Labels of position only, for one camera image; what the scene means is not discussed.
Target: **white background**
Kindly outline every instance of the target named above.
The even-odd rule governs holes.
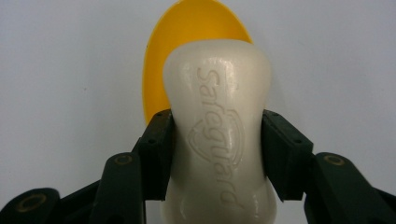
[[[396,2],[222,2],[272,63],[267,108],[396,194]],[[63,197],[133,148],[145,47],[173,3],[0,2],[0,207],[34,188]],[[303,203],[279,203],[276,223],[306,223]]]

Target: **white soap bar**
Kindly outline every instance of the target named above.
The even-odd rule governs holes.
[[[265,55],[239,40],[191,42],[167,58],[163,82],[177,140],[165,223],[274,222],[260,137],[270,79]]]

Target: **white wall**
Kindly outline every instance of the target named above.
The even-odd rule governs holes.
[[[222,2],[273,65],[268,109],[396,194],[396,2]],[[145,47],[173,3],[0,2],[0,207],[33,188],[65,196],[133,148]],[[276,223],[306,223],[303,204],[279,203]]]

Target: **yellow object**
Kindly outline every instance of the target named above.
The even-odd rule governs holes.
[[[163,88],[163,64],[178,46],[203,39],[238,39],[251,43],[243,24],[215,0],[180,0],[158,21],[146,49],[143,68],[143,108],[146,123],[170,108]]]

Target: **soap bar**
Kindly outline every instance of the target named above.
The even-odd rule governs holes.
[[[265,55],[244,41],[190,42],[168,56],[163,84],[177,140],[165,223],[274,222],[260,139],[270,81]]]

